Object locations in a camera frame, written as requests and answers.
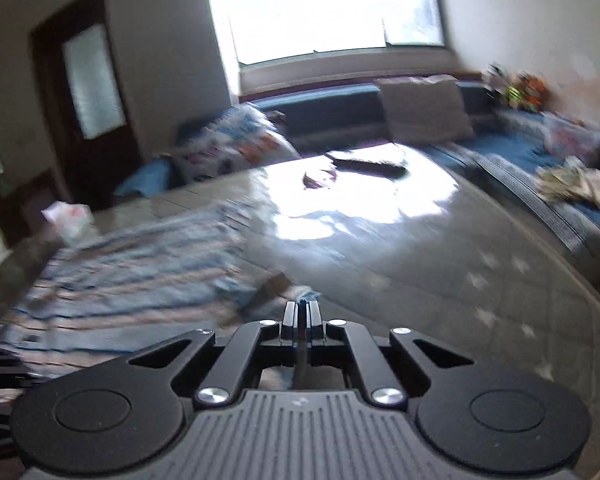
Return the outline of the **dark wooden glass door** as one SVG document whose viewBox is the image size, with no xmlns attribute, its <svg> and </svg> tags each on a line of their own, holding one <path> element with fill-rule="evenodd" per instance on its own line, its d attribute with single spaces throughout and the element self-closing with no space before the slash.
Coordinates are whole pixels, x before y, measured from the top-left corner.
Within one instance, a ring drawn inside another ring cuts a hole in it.
<svg viewBox="0 0 600 480">
<path fill-rule="evenodd" d="M 109 38 L 105 0 L 74 0 L 30 33 L 38 96 L 73 200 L 109 208 L 142 163 Z"/>
</svg>

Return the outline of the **orange plush toy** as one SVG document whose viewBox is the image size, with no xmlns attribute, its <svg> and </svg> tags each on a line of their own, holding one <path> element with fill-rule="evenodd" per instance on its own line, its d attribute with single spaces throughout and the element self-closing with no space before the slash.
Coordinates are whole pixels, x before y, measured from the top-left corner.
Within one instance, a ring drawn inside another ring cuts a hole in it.
<svg viewBox="0 0 600 480">
<path fill-rule="evenodd" d="M 541 113 L 550 98 L 545 81 L 537 76 L 528 75 L 524 84 L 524 108 L 530 113 Z"/>
</svg>

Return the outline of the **grey star quilted cover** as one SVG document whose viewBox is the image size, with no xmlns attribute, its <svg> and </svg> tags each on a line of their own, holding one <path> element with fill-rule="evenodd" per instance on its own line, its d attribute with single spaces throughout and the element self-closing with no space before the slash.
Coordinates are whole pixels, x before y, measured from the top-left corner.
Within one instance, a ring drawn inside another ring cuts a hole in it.
<svg viewBox="0 0 600 480">
<path fill-rule="evenodd" d="M 294 348 L 283 311 L 56 378 L 0 349 L 0 479 L 600 479 L 597 292 L 419 152 L 358 158 L 407 175 L 299 159 L 96 214 L 82 243 L 246 204 L 247 268 L 317 296 L 289 300 Z M 304 187 L 317 168 L 337 171 L 331 188 Z M 66 248 L 43 232 L 0 266 L 0 324 Z M 310 300 L 322 346 L 306 341 Z"/>
</svg>

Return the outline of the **blue sofa bench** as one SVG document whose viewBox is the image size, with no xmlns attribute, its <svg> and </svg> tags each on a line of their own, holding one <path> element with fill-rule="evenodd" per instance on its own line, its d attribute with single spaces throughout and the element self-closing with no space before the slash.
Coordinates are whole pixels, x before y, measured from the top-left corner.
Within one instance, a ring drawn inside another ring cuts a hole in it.
<svg viewBox="0 0 600 480">
<path fill-rule="evenodd" d="M 540 141 L 541 126 L 530 115 L 496 110 L 486 89 L 462 82 L 458 88 L 474 124 L 475 137 L 420 149 L 439 166 L 524 208 L 543 223 L 567 251 L 571 264 L 600 280 L 600 210 L 589 204 L 544 205 L 533 188 L 539 168 L 556 165 Z M 390 139 L 380 92 L 372 84 L 297 92 L 253 102 L 302 156 L 353 150 Z"/>
</svg>

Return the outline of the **blue beige striped garment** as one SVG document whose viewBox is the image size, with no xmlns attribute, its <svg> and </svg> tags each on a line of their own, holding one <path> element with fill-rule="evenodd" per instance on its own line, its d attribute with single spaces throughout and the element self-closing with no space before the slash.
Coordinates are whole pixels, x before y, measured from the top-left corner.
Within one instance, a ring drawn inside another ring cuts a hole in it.
<svg viewBox="0 0 600 480">
<path fill-rule="evenodd" d="M 201 328 L 280 318 L 314 299 L 281 270 L 249 270 L 251 209 L 224 202 L 61 249 L 0 324 L 0 349 L 56 378 Z"/>
</svg>

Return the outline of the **butterfly print pillow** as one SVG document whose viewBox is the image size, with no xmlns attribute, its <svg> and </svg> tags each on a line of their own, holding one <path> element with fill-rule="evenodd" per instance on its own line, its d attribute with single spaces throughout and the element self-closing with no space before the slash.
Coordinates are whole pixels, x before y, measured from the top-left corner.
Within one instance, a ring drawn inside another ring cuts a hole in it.
<svg viewBox="0 0 600 480">
<path fill-rule="evenodd" d="M 251 103 L 232 106 L 204 128 L 188 134 L 170 154 L 186 183 L 299 158 L 268 115 Z"/>
</svg>

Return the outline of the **crumpled beige cloth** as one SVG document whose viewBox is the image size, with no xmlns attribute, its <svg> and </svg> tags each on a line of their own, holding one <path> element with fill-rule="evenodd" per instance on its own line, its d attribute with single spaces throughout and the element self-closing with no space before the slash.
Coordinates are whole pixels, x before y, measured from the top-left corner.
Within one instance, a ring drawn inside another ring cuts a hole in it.
<svg viewBox="0 0 600 480">
<path fill-rule="evenodd" d="M 535 191 L 550 203 L 588 203 L 600 209 L 600 170 L 569 156 L 562 166 L 535 171 Z"/>
</svg>

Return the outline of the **clear plastic storage box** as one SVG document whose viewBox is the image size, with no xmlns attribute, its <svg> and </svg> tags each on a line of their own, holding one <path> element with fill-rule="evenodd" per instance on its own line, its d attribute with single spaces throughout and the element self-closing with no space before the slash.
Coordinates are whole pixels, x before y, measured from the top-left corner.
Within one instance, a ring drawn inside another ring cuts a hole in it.
<svg viewBox="0 0 600 480">
<path fill-rule="evenodd" d="M 585 166 L 600 164 L 600 129 L 555 115 L 543 113 L 544 148 L 555 158 L 577 157 Z"/>
</svg>

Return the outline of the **black white plush toy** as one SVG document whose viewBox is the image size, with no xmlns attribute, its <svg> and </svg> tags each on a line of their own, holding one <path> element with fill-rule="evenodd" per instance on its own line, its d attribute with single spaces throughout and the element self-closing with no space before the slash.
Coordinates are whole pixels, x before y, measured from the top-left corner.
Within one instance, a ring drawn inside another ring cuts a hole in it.
<svg viewBox="0 0 600 480">
<path fill-rule="evenodd" d="M 508 89 L 508 80 L 498 64 L 492 63 L 486 66 L 482 72 L 482 81 L 486 88 L 498 96 L 504 96 Z"/>
</svg>

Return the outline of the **black remote control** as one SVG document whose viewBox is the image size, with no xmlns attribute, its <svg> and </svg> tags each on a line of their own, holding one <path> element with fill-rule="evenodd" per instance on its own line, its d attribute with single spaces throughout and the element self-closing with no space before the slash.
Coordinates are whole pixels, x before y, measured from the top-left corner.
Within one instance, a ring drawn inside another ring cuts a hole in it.
<svg viewBox="0 0 600 480">
<path fill-rule="evenodd" d="M 407 169 L 392 162 L 371 162 L 370 160 L 347 158 L 334 154 L 326 154 L 339 171 L 365 174 L 366 176 L 380 177 L 389 180 L 399 180 L 407 175 Z"/>
</svg>

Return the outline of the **yellow green plush toy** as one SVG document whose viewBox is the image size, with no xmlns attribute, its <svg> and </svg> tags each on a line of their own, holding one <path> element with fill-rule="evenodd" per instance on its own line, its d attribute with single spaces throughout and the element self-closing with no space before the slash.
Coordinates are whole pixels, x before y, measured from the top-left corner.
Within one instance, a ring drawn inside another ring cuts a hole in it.
<svg viewBox="0 0 600 480">
<path fill-rule="evenodd" d="M 508 78 L 506 103 L 513 110 L 524 110 L 526 108 L 528 81 L 529 75 L 524 72 Z"/>
</svg>

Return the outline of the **small pink object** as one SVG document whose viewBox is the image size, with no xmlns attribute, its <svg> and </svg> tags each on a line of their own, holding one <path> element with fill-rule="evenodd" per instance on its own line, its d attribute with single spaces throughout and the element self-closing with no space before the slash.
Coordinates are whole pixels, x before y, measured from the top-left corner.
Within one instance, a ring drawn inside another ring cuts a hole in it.
<svg viewBox="0 0 600 480">
<path fill-rule="evenodd" d="M 309 169 L 303 175 L 302 183 L 305 188 L 318 190 L 331 188 L 337 180 L 337 171 L 334 168 Z"/>
</svg>

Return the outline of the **grey square cushion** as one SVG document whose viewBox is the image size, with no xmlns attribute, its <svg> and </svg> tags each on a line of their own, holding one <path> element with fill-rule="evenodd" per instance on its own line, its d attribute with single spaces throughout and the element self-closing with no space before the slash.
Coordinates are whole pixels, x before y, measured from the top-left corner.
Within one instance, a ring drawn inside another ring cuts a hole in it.
<svg viewBox="0 0 600 480">
<path fill-rule="evenodd" d="M 382 78 L 375 86 L 394 142 L 432 145 L 475 136 L 455 77 Z"/>
</svg>

